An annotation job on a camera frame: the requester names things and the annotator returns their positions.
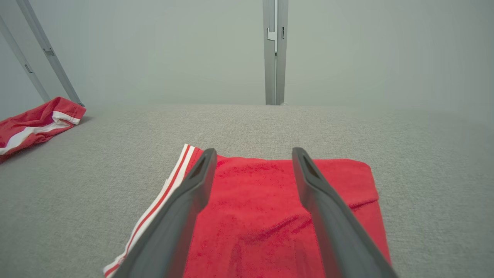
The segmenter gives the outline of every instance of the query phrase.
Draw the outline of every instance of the red stripe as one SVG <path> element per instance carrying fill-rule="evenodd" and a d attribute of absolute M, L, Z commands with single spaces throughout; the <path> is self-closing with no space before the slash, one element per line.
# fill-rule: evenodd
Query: red stripe
<path fill-rule="evenodd" d="M 132 235 L 132 238 L 130 239 L 129 243 L 128 243 L 128 246 L 127 246 L 127 250 L 125 251 L 125 255 L 123 256 L 123 258 L 125 258 L 128 254 L 128 250 L 130 248 L 130 246 L 132 245 L 132 241 L 134 240 L 134 237 L 135 235 L 137 234 L 137 231 L 139 231 L 139 229 L 141 228 L 141 226 L 144 224 L 144 222 L 146 222 L 146 220 L 158 209 L 158 207 L 161 205 L 161 203 L 163 202 L 163 200 L 165 199 L 166 195 L 168 195 L 168 192 L 170 192 L 171 190 L 171 187 L 173 186 L 173 183 L 175 182 L 177 176 L 178 176 L 178 172 L 180 172 L 180 168 L 182 167 L 184 161 L 185 161 L 185 157 L 187 156 L 187 153 L 190 149 L 190 145 L 187 145 L 187 148 L 185 149 L 185 153 L 184 153 L 184 156 L 182 157 L 182 160 L 180 161 L 180 164 L 178 165 L 178 168 L 177 168 L 177 171 L 175 171 L 175 174 L 173 175 L 173 178 L 171 179 L 171 182 L 170 184 L 168 185 L 168 188 L 166 189 L 166 191 L 164 192 L 164 194 L 161 196 L 160 200 L 156 203 L 156 205 L 153 207 L 153 209 L 148 213 L 148 215 L 146 215 L 146 217 L 144 217 L 144 219 L 141 221 L 141 223 L 139 223 L 139 226 L 137 226 L 137 229 L 135 229 L 135 232 L 134 234 Z M 107 275 L 109 275 L 111 272 L 115 271 L 118 267 L 120 266 L 120 264 L 116 264 L 114 267 L 110 268 L 106 273 L 105 273 L 105 277 Z"/>

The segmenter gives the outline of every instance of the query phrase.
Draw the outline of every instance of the clothing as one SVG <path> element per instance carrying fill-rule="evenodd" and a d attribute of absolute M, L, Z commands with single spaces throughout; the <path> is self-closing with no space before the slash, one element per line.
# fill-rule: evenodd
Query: clothing
<path fill-rule="evenodd" d="M 0 122 L 0 163 L 21 149 L 50 140 L 77 125 L 86 108 L 56 97 L 34 109 Z"/>
<path fill-rule="evenodd" d="M 202 150 L 185 145 L 160 195 L 139 219 L 110 277 Z M 370 167 L 349 159 L 314 160 L 390 261 Z M 324 277 L 312 219 L 298 199 L 291 160 L 218 156 L 209 203 L 198 215 L 184 277 Z"/>

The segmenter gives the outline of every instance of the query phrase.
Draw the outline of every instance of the red cloth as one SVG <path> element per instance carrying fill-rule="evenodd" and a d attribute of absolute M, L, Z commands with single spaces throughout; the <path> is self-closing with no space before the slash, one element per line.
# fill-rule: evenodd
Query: red cloth
<path fill-rule="evenodd" d="M 86 108 L 56 97 L 34 109 L 0 122 L 0 163 L 12 153 L 46 142 L 79 123 Z"/>
<path fill-rule="evenodd" d="M 201 153 L 194 150 L 186 173 Z M 314 162 L 390 261 L 370 167 L 349 159 Z M 218 156 L 184 277 L 324 277 L 314 226 L 299 201 L 291 160 Z"/>

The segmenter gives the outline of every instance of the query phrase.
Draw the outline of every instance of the gray textured tabletop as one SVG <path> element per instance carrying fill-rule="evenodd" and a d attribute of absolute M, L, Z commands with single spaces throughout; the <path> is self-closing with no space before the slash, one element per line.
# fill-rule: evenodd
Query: gray textured tabletop
<path fill-rule="evenodd" d="M 372 168 L 400 277 L 494 273 L 494 132 L 451 114 L 174 105 L 88 110 L 0 165 L 2 277 L 102 277 L 184 143 L 223 156 L 350 158 Z"/>

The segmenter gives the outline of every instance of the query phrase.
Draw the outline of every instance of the white trim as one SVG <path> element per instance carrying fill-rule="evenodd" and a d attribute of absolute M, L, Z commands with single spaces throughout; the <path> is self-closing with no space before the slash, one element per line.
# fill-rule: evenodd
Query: white trim
<path fill-rule="evenodd" d="M 165 184 L 163 185 L 163 188 L 161 189 L 160 193 L 155 198 L 155 200 L 151 203 L 151 205 L 148 207 L 148 209 L 142 214 L 142 216 L 139 218 L 139 220 L 137 221 L 137 223 L 134 225 L 134 228 L 132 229 L 132 233 L 130 234 L 130 238 L 129 238 L 127 244 L 125 245 L 125 249 L 124 249 L 123 253 L 120 254 L 118 257 L 116 257 L 115 260 L 112 263 L 110 263 L 109 265 L 107 265 L 107 266 L 105 266 L 103 268 L 103 274 L 105 274 L 109 269 L 113 268 L 116 264 L 120 264 L 123 261 L 124 257 L 127 254 L 127 248 L 128 248 L 128 251 L 130 252 L 131 249 L 132 249 L 132 247 L 135 245 L 135 243 L 138 241 L 138 239 L 143 234 L 143 232 L 147 229 L 147 227 L 149 226 L 149 224 L 151 223 L 151 221 L 155 218 L 156 214 L 161 210 L 161 208 L 164 206 L 164 204 L 166 203 L 166 201 L 168 201 L 168 199 L 170 198 L 171 194 L 182 183 L 182 180 L 184 179 L 184 176 L 185 176 L 185 170 L 187 169 L 187 165 L 189 165 L 190 159 L 192 157 L 192 153 L 194 152 L 194 149 L 195 148 L 193 146 L 190 146 L 189 147 L 189 151 L 187 152 L 187 155 L 185 156 L 184 162 L 182 163 L 182 167 L 180 167 L 180 169 L 178 169 L 178 166 L 180 165 L 180 162 L 182 161 L 182 158 L 184 157 L 184 154 L 185 154 L 185 150 L 186 149 L 187 149 L 187 144 L 184 144 L 184 147 L 182 148 L 182 152 L 180 153 L 180 157 L 178 158 L 178 161 L 175 164 L 175 167 L 173 168 L 173 171 L 171 171 L 170 176 L 165 181 Z M 173 179 L 173 176 L 175 175 L 175 172 L 177 170 L 178 170 L 178 174 L 177 174 L 177 177 L 175 179 L 175 182 L 172 184 L 172 186 L 170 188 L 170 191 L 168 192 L 168 194 L 164 198 L 163 202 L 154 211 L 154 213 L 151 216 L 149 216 L 148 219 L 146 219 L 146 221 L 141 225 L 141 227 L 139 228 L 139 230 L 137 231 L 137 233 L 135 234 L 135 236 L 132 238 L 132 235 L 135 233 L 135 231 L 136 231 L 137 227 L 139 226 L 139 224 L 151 212 L 151 210 L 153 209 L 153 207 L 159 202 L 159 200 L 161 199 L 161 197 L 165 193 L 166 189 L 170 185 L 170 182 Z M 106 276 L 106 278 L 111 278 L 115 274 L 115 272 L 116 272 L 116 270 L 113 271 L 112 273 L 110 273 L 108 276 Z"/>
<path fill-rule="evenodd" d="M 74 125 L 78 124 L 81 120 L 71 117 L 60 111 L 53 111 L 51 118 L 53 119 L 53 123 L 49 125 L 46 125 L 44 127 L 26 127 L 23 131 L 14 134 L 12 137 L 9 138 L 7 146 L 5 146 L 5 148 L 0 148 L 0 155 L 6 154 L 11 149 L 18 147 L 31 134 L 50 132 L 54 129 L 62 129 L 70 126 L 62 120 L 66 120 Z"/>

